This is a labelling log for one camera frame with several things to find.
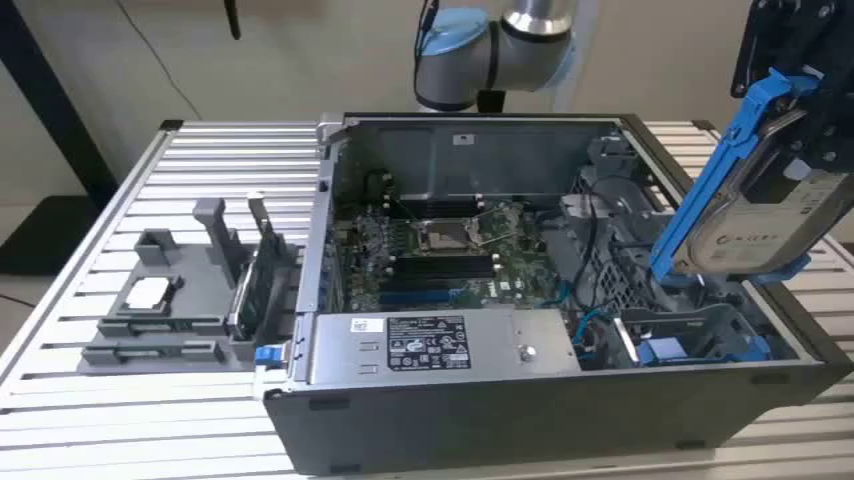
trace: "circuit board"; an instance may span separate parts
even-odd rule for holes
[[[347,311],[559,303],[559,278],[521,203],[479,202],[475,215],[444,218],[419,218],[424,208],[401,207],[403,218],[388,204],[367,205],[335,224]]]

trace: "slotted aluminum surface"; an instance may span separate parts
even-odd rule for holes
[[[715,133],[690,122],[648,126],[696,176]],[[96,318],[106,313],[133,267],[138,231],[166,226],[178,242],[202,242],[189,215],[192,203],[200,195],[216,195],[226,198],[229,225],[241,230],[244,240],[253,240],[243,197],[261,190],[276,228],[300,243],[316,166],[309,123],[186,123],[177,133],[157,135],[0,358],[0,478],[303,478],[291,470],[261,405],[251,398],[251,373],[84,377],[73,371],[81,345],[94,335]],[[852,265],[851,256],[826,238],[812,251],[810,267],[787,285],[854,354]],[[763,415],[715,451],[413,472],[393,478],[568,477],[854,478],[854,378],[811,404]]]

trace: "wire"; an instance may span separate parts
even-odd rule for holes
[[[575,330],[575,337],[572,338],[572,343],[579,345],[581,343],[581,338],[584,337],[584,328],[587,328],[587,322],[591,318],[600,316],[599,310],[593,309],[584,314],[581,319],[577,321],[577,330]]]
[[[596,183],[593,182],[593,184],[587,189],[588,192],[592,192],[595,185]],[[587,265],[589,265],[589,259],[592,257],[592,250],[595,247],[596,235],[599,230],[599,219],[596,218],[596,208],[592,204],[592,195],[589,194],[587,195],[587,204],[589,206],[589,221],[587,226],[587,232],[588,232],[587,244],[584,246],[584,252],[581,253],[581,265],[580,267],[577,267],[577,270],[575,272],[575,277],[572,278],[572,285],[575,286],[579,285],[581,276],[584,275],[584,271],[587,270]],[[577,304],[579,308],[581,308],[583,310],[589,310],[592,308],[589,305],[581,302],[581,299],[577,295],[577,288],[572,289],[572,299],[575,300],[575,303]]]
[[[407,214],[409,217],[412,217],[412,220],[413,220],[413,221],[416,221],[416,222],[420,222],[420,221],[421,221],[421,219],[420,219],[420,218],[417,218],[417,217],[415,216],[415,214],[412,213],[412,210],[409,210],[409,209],[407,208],[407,206],[403,204],[403,202],[400,201],[400,199],[395,197],[395,199],[393,199],[393,200],[395,200],[395,203],[396,203],[397,205],[400,205],[400,208],[403,209],[403,211],[405,212],[405,214]]]
[[[136,22],[133,21],[133,18],[130,17],[130,14],[128,13],[128,10],[124,7],[124,4],[121,3],[121,0],[113,0],[113,2],[116,3],[116,6],[118,7],[118,10],[121,10],[121,15],[124,15],[124,18],[126,19],[128,24],[130,25],[130,28],[133,28],[133,30],[136,31],[136,34],[138,35],[140,40],[142,41],[142,43],[148,47],[148,50],[150,51],[150,54],[154,56],[154,60],[157,60],[157,63],[160,64],[160,69],[162,70],[162,73],[165,74],[165,78],[169,81],[169,85],[172,85],[172,89],[180,95],[180,97],[184,99],[184,102],[186,102],[186,106],[192,110],[192,113],[196,115],[196,119],[201,120],[201,114],[198,113],[198,109],[196,108],[193,103],[189,101],[189,98],[186,98],[186,95],[184,95],[182,90],[180,89],[180,87],[174,83],[174,79],[172,78],[172,74],[169,73],[169,69],[166,68],[165,63],[162,62],[162,58],[160,58],[160,55],[157,54],[157,50],[154,50],[154,47],[150,44],[150,42],[148,41],[148,38],[145,37],[145,34],[142,33],[142,31],[136,26]]]
[[[569,289],[572,288],[572,286],[569,285],[569,282],[567,282],[565,280],[560,280],[560,293],[557,294],[557,298],[553,300],[545,300],[543,303],[539,304],[540,308],[541,307],[548,307],[551,305],[560,305],[567,297],[569,296]]]
[[[439,12],[439,0],[424,0],[417,16],[417,30],[415,32],[415,45],[412,46],[412,92],[417,96],[417,71],[421,66],[421,54],[427,44],[427,33],[432,29],[432,23]]]
[[[25,307],[36,308],[34,303],[29,303],[26,300],[21,300],[20,298],[14,298],[4,293],[0,293],[0,298],[5,298],[9,302],[20,303]]]

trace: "power supply label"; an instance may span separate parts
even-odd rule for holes
[[[395,372],[471,368],[463,317],[389,317],[388,368]]]

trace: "white sticker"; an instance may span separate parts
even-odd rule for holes
[[[353,318],[349,323],[352,333],[383,333],[384,328],[384,318]]]
[[[720,270],[767,265],[839,186],[843,175],[814,171],[776,204],[739,197],[719,222],[702,231],[702,264]]]
[[[453,135],[451,139],[455,146],[459,145],[473,145],[475,144],[475,134],[473,133],[460,133],[459,135]]]

